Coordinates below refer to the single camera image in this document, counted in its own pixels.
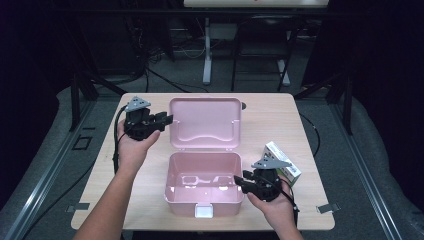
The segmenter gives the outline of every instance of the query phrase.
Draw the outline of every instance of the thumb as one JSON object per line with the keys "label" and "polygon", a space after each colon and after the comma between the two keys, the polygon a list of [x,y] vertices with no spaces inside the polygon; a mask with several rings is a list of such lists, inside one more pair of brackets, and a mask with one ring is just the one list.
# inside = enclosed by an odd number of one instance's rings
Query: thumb
{"label": "thumb", "polygon": [[159,139],[159,136],[160,131],[156,130],[152,134],[150,134],[148,138],[141,141],[141,143],[146,147],[146,149],[149,149]]}

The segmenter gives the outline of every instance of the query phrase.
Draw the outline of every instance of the hand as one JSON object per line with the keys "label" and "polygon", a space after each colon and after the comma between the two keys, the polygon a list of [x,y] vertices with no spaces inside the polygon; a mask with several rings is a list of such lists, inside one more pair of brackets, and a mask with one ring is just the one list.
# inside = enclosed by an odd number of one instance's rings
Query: hand
{"label": "hand", "polygon": [[159,136],[160,132],[156,130],[143,141],[134,140],[124,134],[124,120],[120,121],[118,124],[118,139],[121,138],[118,146],[118,172],[125,172],[135,177],[146,159],[147,151],[159,139]]}
{"label": "hand", "polygon": [[[281,181],[283,191],[292,197],[290,187],[286,183],[288,180],[283,176],[280,178],[284,180]],[[255,207],[263,212],[265,219],[277,232],[280,239],[302,239],[294,223],[293,205],[283,194],[271,202],[262,201],[251,192],[247,193],[247,197]]]}

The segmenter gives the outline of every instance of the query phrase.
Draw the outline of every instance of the box lid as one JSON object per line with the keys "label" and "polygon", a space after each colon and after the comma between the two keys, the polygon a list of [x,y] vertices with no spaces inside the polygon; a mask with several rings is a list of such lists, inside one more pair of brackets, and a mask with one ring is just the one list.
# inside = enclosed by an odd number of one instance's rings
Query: box lid
{"label": "box lid", "polygon": [[172,99],[171,144],[180,149],[236,148],[240,144],[241,106],[237,98]]}

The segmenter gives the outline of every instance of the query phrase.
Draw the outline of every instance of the pink plastic box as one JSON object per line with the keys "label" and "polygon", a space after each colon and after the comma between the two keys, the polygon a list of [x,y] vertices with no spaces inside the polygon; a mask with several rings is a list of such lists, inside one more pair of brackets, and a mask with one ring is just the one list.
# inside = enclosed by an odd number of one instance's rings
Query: pink plastic box
{"label": "pink plastic box", "polygon": [[241,102],[236,98],[174,98],[169,127],[171,155],[165,200],[176,215],[211,218],[236,215],[244,194],[234,182],[242,176]]}

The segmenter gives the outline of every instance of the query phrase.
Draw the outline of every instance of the box latch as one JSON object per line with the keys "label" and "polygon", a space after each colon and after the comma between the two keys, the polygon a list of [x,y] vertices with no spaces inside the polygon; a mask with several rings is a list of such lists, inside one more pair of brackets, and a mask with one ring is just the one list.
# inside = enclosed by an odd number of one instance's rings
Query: box latch
{"label": "box latch", "polygon": [[210,203],[197,203],[194,211],[196,218],[212,218],[213,206]]}

